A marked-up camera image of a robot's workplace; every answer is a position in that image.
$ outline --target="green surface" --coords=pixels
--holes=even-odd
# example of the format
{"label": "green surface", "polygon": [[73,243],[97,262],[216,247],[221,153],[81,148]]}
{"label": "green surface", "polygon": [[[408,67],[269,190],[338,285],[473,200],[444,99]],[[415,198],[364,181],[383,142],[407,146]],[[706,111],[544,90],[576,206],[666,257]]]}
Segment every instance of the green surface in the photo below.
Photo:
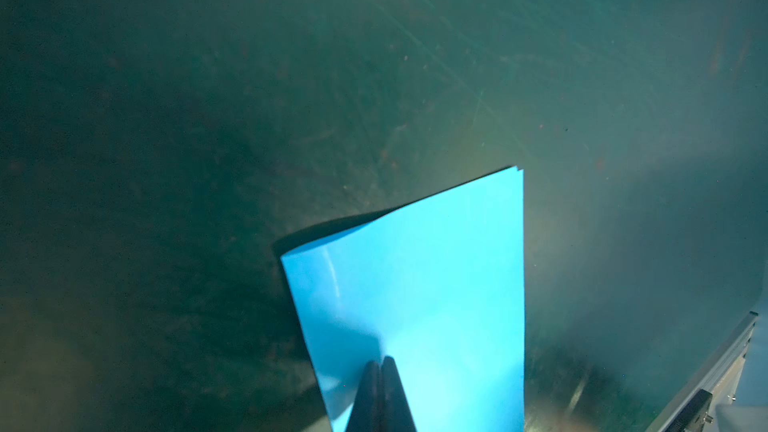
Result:
{"label": "green surface", "polygon": [[276,243],[507,165],[527,428],[642,430],[760,292],[765,3],[0,0],[0,430],[311,424]]}

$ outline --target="stain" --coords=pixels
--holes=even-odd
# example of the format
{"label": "stain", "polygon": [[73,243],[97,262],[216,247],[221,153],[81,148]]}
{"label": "stain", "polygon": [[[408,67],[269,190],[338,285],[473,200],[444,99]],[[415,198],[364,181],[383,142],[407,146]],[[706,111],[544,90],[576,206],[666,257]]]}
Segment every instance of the stain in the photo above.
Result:
{"label": "stain", "polygon": [[11,160],[8,163],[8,171],[16,177],[19,177],[26,170],[27,170],[27,163],[24,162],[23,160]]}

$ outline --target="scratched surface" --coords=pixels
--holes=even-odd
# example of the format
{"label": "scratched surface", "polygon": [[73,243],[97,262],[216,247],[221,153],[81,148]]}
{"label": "scratched surface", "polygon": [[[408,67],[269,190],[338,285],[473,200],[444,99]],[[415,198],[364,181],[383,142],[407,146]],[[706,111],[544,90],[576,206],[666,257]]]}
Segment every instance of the scratched surface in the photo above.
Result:
{"label": "scratched surface", "polygon": [[765,3],[0,0],[0,429],[299,430],[275,241],[516,165],[526,427],[642,430],[760,292]]}

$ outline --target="metal edge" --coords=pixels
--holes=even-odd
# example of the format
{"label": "metal edge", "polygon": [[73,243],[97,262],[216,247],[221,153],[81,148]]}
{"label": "metal edge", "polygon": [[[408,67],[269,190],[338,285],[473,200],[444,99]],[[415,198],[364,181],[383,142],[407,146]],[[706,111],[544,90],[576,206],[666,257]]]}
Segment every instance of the metal edge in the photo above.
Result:
{"label": "metal edge", "polygon": [[728,367],[744,353],[757,320],[756,312],[749,312],[728,338],[713,352],[696,374],[668,403],[646,432],[662,432],[666,429],[699,389],[711,389]]}

